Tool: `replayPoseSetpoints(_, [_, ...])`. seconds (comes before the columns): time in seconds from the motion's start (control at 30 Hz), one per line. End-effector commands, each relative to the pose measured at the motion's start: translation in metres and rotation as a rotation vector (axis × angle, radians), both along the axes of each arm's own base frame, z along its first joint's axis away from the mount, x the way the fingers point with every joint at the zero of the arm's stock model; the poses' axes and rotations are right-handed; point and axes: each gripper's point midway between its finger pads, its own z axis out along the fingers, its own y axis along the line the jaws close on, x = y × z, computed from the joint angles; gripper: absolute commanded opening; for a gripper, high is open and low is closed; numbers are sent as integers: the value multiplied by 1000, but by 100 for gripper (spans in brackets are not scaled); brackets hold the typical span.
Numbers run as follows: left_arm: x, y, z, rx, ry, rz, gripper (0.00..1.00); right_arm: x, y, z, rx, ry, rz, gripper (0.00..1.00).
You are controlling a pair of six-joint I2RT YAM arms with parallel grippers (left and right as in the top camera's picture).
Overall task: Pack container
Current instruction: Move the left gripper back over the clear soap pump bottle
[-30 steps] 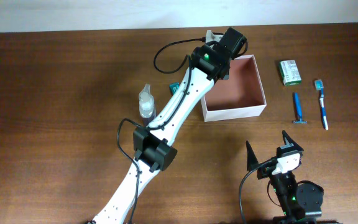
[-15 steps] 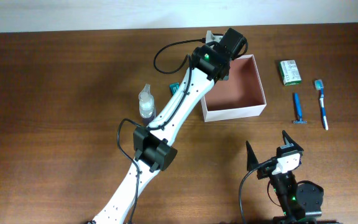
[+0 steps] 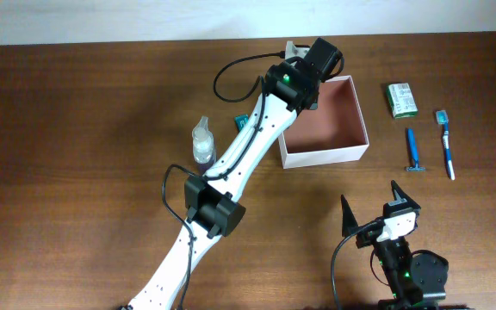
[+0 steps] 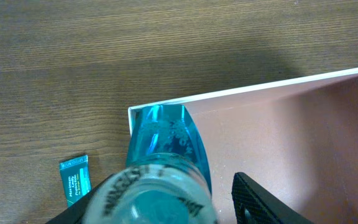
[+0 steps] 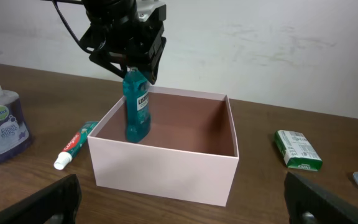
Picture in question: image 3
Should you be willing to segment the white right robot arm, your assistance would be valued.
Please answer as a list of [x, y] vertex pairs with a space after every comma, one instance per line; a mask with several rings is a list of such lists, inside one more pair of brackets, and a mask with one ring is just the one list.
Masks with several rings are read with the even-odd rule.
[[392, 298], [380, 309], [437, 309], [446, 298], [449, 262], [433, 251], [411, 251], [406, 236], [417, 227], [421, 207], [395, 182], [394, 199], [383, 205], [382, 216], [356, 235], [356, 246], [371, 246], [379, 259]]

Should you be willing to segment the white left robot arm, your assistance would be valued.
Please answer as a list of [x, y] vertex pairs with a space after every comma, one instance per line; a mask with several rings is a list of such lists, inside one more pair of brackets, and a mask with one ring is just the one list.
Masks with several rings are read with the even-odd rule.
[[229, 236], [245, 215], [239, 204], [265, 153], [305, 109], [316, 109], [319, 87], [344, 68], [342, 52], [318, 38], [310, 47], [279, 52], [282, 62], [257, 77], [255, 108], [225, 153], [203, 174], [186, 168], [180, 233], [149, 282], [126, 305], [131, 310], [180, 309], [190, 277], [204, 255]]

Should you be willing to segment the blue white toothbrush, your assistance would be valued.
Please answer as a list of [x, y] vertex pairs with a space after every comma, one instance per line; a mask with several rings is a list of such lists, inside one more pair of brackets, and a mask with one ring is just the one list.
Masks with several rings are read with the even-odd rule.
[[452, 157], [451, 157], [451, 152], [450, 152], [449, 117], [447, 115], [447, 112], [445, 110], [438, 110], [436, 112], [436, 120], [437, 120], [437, 124], [441, 125], [443, 127], [442, 141], [443, 141], [443, 149], [444, 149], [444, 155], [445, 155], [445, 161], [446, 161], [446, 168], [447, 168], [447, 172], [449, 175], [449, 179], [454, 181], [456, 179], [456, 175], [455, 175], [454, 166], [453, 166]]

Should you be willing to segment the green white soap bar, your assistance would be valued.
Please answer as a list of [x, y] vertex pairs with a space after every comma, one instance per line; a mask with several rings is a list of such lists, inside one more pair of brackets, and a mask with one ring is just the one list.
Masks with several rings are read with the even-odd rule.
[[409, 83], [390, 84], [387, 87], [387, 97], [394, 119], [417, 115], [418, 107]]

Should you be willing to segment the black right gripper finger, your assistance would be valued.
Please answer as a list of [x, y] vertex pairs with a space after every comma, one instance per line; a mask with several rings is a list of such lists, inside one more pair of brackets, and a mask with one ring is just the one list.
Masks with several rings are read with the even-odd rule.
[[391, 181], [394, 200], [404, 208], [411, 208], [419, 211], [421, 207], [397, 184], [394, 180]]
[[357, 231], [359, 225], [344, 195], [341, 195], [341, 208], [342, 208], [342, 236], [348, 237]]

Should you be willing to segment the blue foam soap dispenser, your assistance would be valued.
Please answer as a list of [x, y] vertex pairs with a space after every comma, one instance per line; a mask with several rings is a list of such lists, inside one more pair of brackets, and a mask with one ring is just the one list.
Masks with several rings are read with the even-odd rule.
[[203, 175], [216, 162], [214, 136], [208, 127], [208, 118], [203, 116], [192, 131], [193, 156], [198, 171]]

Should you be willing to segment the blue disposable razor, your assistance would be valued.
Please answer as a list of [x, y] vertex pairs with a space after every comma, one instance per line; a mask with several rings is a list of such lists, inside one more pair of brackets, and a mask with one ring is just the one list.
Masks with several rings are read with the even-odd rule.
[[414, 131], [411, 128], [406, 130], [406, 137], [409, 146], [409, 150], [411, 153], [411, 166], [406, 167], [406, 171], [425, 171], [425, 167], [419, 164], [419, 153], [417, 148], [417, 142], [415, 139]]

